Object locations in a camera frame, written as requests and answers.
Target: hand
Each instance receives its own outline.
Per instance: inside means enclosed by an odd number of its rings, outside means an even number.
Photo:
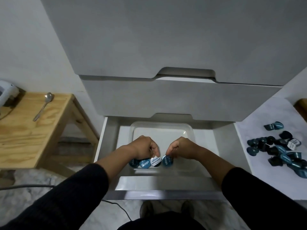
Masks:
[[[135,154],[135,159],[142,160],[145,158],[160,156],[158,145],[149,136],[141,135],[127,146],[132,149],[133,153]]]
[[[187,138],[180,137],[170,144],[166,151],[166,155],[172,158],[183,157],[186,159],[197,160],[198,154],[201,150],[206,149]]]

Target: black cable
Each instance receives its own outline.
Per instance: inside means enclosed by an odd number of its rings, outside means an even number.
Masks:
[[[44,184],[27,184],[27,185],[12,185],[12,186],[8,186],[8,187],[0,187],[0,191],[1,190],[10,190],[10,189],[18,189],[18,188],[33,188],[33,187],[48,187],[48,188],[54,188],[56,187],[55,185],[44,185]],[[110,201],[106,201],[106,200],[101,200],[102,202],[106,202],[106,203],[110,203],[110,204],[116,204],[120,207],[120,209],[122,209],[126,215],[128,216],[129,220],[131,220],[130,216],[128,215],[128,213],[126,212],[126,210],[124,208],[121,207],[121,205],[119,205],[118,203],[113,203]]]

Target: metal spoon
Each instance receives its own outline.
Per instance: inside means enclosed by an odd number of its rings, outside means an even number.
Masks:
[[[45,106],[50,103],[54,98],[54,94],[52,93],[47,93],[45,95],[45,104],[43,105],[43,107],[40,109],[40,111],[38,112],[38,114],[34,117],[33,122],[35,122],[36,120],[38,120],[38,118],[40,117],[40,114],[43,112]]]

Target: spoon handle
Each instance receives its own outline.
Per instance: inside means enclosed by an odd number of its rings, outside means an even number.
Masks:
[[[40,114],[43,112],[43,110],[44,110],[44,108],[45,108],[45,106],[47,105],[48,103],[45,103],[44,105],[43,105],[43,107],[40,109],[40,111],[37,113],[37,115],[34,117],[34,119],[33,119],[33,122],[35,122],[36,120],[38,120],[38,118],[40,117]]]

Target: shoe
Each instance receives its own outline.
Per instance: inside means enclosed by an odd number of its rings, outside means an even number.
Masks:
[[[153,208],[154,207],[153,207],[153,204],[151,203],[151,201],[143,202],[143,204],[141,205],[141,208],[140,208],[140,218],[153,216],[154,215]]]
[[[194,219],[194,207],[191,201],[185,201],[182,204],[181,213],[186,216],[190,216],[192,219]]]

